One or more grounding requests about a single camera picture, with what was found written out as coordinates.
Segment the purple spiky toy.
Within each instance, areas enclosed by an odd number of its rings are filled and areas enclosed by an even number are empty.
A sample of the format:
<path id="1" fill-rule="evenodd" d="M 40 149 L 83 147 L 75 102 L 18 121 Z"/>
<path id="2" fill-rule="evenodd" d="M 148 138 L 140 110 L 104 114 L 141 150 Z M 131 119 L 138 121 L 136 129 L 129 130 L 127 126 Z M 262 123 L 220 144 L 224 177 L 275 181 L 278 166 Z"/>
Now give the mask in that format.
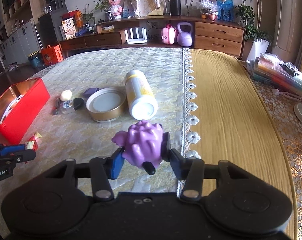
<path id="1" fill-rule="evenodd" d="M 127 131 L 117 132 L 111 141 L 124 149 L 122 157 L 128 163 L 151 176 L 162 162 L 163 127 L 161 124 L 141 120 L 129 126 Z"/>

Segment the round gold tin lid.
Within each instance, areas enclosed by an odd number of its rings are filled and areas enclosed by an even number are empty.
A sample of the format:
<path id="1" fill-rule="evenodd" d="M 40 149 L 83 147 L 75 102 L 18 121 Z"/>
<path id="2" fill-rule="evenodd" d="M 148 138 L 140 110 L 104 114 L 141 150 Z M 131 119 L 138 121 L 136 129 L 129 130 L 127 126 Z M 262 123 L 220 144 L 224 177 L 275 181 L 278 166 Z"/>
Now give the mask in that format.
<path id="1" fill-rule="evenodd" d="M 128 109 L 124 87 L 100 89 L 88 98 L 86 109 L 96 122 L 109 122 L 117 119 Z"/>

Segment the cream round ball toy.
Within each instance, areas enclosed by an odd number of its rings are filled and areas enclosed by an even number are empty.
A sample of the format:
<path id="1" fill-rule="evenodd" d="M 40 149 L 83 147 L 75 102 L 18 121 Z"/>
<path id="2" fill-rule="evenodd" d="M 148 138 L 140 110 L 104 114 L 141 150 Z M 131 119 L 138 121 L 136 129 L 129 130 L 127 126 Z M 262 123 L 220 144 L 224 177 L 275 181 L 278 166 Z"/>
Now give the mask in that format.
<path id="1" fill-rule="evenodd" d="M 64 90 L 59 96 L 59 99 L 63 102 L 68 101 L 71 98 L 72 98 L 72 92 L 69 89 Z"/>

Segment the white yellow cylinder bottle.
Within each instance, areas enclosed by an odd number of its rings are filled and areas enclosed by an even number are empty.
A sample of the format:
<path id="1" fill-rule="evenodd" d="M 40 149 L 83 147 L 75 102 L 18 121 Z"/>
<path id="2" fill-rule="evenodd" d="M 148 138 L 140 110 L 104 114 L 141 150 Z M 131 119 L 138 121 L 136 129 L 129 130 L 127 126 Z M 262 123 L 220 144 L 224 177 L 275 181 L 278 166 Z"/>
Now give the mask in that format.
<path id="1" fill-rule="evenodd" d="M 148 80 L 140 70 L 131 70 L 125 77 L 127 102 L 131 116 L 136 120 L 150 120 L 158 110 L 158 103 Z"/>

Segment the red metal box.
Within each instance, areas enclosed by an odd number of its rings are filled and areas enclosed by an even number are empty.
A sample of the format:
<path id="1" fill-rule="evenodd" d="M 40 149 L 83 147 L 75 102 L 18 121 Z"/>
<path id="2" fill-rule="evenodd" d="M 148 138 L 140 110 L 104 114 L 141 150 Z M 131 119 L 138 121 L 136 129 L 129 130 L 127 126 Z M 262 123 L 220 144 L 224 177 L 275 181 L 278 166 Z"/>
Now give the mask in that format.
<path id="1" fill-rule="evenodd" d="M 11 85 L 0 96 L 0 143 L 19 144 L 49 98 L 39 77 Z"/>

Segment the small printed packet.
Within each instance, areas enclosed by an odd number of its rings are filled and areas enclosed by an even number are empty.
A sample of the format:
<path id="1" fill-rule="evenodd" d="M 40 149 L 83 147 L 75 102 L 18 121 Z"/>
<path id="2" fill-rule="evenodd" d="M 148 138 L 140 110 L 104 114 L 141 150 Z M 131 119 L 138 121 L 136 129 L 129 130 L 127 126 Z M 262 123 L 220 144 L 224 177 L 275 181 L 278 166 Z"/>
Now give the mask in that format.
<path id="1" fill-rule="evenodd" d="M 62 102 L 62 109 L 63 110 L 73 109 L 73 100 L 67 100 Z"/>

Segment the small purple block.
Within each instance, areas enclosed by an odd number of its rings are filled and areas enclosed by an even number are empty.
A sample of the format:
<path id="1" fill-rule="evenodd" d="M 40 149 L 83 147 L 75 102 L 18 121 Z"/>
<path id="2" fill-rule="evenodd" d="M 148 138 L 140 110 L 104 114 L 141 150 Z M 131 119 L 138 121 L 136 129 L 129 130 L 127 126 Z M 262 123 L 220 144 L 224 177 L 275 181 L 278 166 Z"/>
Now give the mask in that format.
<path id="1" fill-rule="evenodd" d="M 85 92 L 83 92 L 82 96 L 83 98 L 88 99 L 92 94 L 99 91 L 99 88 L 88 88 Z"/>

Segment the teal bucket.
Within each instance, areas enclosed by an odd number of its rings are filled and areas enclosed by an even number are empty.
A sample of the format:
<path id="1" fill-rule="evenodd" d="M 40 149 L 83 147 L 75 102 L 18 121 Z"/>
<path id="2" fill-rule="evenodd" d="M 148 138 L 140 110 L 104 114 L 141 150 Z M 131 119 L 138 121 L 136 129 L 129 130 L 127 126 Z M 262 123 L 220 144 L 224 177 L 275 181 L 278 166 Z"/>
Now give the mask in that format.
<path id="1" fill-rule="evenodd" d="M 35 51 L 28 56 L 28 60 L 34 68 L 40 68 L 44 66 L 42 55 L 39 51 Z"/>

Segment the orange gift bag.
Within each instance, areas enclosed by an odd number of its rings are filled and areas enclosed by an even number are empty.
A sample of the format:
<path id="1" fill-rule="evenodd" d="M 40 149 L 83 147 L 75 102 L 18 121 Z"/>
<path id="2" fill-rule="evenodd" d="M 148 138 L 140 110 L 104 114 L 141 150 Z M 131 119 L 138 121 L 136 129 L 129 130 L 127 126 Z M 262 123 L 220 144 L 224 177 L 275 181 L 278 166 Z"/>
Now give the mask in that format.
<path id="1" fill-rule="evenodd" d="M 53 47 L 48 45 L 41 51 L 41 55 L 46 66 L 50 66 L 64 60 L 59 45 Z"/>

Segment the white router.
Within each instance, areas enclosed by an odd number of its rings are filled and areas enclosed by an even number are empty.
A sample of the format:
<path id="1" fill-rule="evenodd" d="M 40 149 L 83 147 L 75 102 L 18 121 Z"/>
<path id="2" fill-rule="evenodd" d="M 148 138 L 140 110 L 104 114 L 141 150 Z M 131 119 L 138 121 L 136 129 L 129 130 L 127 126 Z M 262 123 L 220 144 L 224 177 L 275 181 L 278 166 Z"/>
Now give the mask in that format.
<path id="1" fill-rule="evenodd" d="M 125 30 L 127 44 L 144 44 L 147 42 L 146 28 L 130 28 Z"/>

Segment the purple kettlebell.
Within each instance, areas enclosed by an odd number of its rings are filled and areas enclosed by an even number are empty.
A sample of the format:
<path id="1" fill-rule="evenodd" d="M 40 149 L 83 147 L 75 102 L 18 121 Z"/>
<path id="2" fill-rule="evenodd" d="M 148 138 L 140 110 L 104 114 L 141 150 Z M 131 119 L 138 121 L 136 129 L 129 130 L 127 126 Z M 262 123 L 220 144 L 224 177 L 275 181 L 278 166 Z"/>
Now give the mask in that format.
<path id="1" fill-rule="evenodd" d="M 181 27 L 183 25 L 190 27 L 190 32 L 182 31 Z M 193 44 L 193 38 L 192 38 L 193 25 L 189 22 L 179 22 L 177 24 L 177 30 L 178 30 L 178 36 L 176 40 L 178 44 L 183 47 L 191 47 L 191 45 Z"/>

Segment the orange white cereal box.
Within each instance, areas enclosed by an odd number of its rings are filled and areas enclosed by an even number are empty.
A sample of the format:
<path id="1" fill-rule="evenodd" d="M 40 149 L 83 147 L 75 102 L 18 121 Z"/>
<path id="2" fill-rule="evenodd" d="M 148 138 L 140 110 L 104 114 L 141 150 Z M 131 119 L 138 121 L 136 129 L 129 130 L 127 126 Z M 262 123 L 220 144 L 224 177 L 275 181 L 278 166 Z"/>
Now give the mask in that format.
<path id="1" fill-rule="evenodd" d="M 76 36 L 76 28 L 73 23 L 62 24 L 62 27 L 67 40 Z"/>

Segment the potted tree white pot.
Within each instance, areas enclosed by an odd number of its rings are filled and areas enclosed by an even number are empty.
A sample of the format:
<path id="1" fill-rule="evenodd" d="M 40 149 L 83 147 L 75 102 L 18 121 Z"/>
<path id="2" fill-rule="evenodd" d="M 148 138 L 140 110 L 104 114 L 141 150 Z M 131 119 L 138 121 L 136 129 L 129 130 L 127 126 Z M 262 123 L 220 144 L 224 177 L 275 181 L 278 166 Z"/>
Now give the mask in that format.
<path id="1" fill-rule="evenodd" d="M 244 40 L 252 44 L 246 60 L 255 60 L 265 53 L 270 45 L 268 33 L 260 29 L 262 0 L 241 0 L 241 4 L 237 5 L 235 10 L 235 16 L 244 25 L 246 31 Z"/>

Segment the black speaker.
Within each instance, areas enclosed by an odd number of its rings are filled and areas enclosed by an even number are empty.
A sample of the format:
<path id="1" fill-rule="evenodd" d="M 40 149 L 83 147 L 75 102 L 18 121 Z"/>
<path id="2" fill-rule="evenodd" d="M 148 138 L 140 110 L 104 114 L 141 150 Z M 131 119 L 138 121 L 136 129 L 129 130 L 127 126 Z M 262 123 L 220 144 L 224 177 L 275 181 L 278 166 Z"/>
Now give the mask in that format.
<path id="1" fill-rule="evenodd" d="M 170 15 L 181 16 L 181 0 L 169 0 Z"/>

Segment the pink doll figure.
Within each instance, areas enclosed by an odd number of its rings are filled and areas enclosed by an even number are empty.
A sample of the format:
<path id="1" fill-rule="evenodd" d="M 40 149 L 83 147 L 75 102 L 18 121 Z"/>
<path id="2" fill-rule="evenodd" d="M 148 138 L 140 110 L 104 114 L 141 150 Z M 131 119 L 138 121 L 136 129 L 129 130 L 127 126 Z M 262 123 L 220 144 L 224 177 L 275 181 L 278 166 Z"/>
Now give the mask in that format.
<path id="1" fill-rule="evenodd" d="M 121 6 L 121 0 L 107 0 L 110 7 L 109 10 L 112 12 L 113 18 L 115 20 L 122 18 L 123 8 Z"/>

